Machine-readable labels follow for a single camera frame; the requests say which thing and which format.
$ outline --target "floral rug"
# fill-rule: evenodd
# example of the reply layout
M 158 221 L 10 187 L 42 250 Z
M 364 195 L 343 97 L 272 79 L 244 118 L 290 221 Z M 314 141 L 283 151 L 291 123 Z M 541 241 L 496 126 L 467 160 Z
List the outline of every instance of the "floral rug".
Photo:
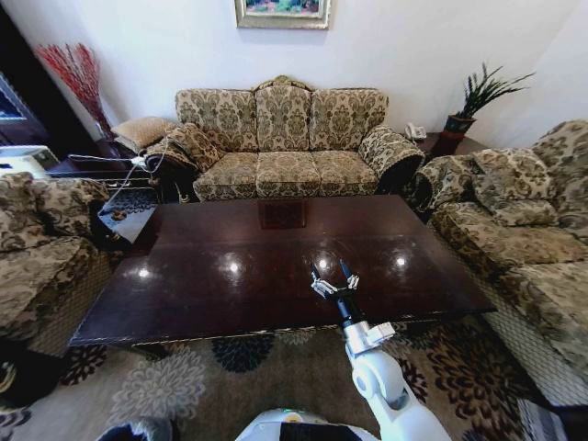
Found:
M 385 350 L 454 441 L 519 440 L 516 400 L 539 399 L 483 320 L 396 325 Z M 176 419 L 182 440 L 232 440 L 260 412 L 289 407 L 333 423 L 378 425 L 351 380 L 339 330 L 169 345 L 160 361 L 93 346 L 69 354 L 62 384 L 0 419 L 0 440 L 94 440 L 135 416 Z

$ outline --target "red decorative branches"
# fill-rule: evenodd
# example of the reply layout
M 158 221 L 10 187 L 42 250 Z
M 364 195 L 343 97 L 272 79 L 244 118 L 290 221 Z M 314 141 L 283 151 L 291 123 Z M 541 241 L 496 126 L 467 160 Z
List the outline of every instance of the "red decorative branches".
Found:
M 94 52 L 80 43 L 73 48 L 66 44 L 65 49 L 55 44 L 47 47 L 41 45 L 35 52 L 77 96 L 88 113 L 97 121 L 104 136 L 112 139 L 110 125 L 100 103 L 100 67 Z

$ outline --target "coffee table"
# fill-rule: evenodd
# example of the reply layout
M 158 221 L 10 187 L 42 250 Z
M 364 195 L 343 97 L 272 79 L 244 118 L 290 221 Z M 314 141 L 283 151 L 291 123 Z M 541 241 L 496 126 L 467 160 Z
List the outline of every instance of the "coffee table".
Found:
M 494 311 L 463 266 L 397 196 L 159 206 L 71 345 L 137 345 L 333 325 L 310 264 L 371 322 Z

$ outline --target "potted plant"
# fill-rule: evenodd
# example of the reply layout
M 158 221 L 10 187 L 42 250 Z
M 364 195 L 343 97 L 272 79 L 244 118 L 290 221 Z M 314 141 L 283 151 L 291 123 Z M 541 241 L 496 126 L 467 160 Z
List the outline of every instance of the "potted plant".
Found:
M 458 144 L 465 138 L 466 132 L 476 121 L 474 114 L 502 95 L 512 94 L 526 87 L 517 86 L 535 73 L 519 76 L 512 80 L 497 78 L 495 75 L 502 69 L 500 66 L 488 73 L 486 63 L 481 64 L 481 78 L 476 73 L 468 76 L 464 85 L 466 100 L 463 109 L 455 115 L 449 115 L 443 131 L 439 134 L 439 141 L 431 151 L 433 156 L 453 154 Z

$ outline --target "telephone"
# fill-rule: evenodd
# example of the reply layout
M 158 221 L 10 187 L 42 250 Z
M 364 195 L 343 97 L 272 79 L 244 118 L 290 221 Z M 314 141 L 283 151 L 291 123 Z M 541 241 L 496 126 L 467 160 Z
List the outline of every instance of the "telephone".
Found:
M 426 130 L 424 127 L 416 127 L 411 122 L 406 124 L 406 129 L 404 129 L 404 131 L 409 140 L 422 141 L 426 139 Z

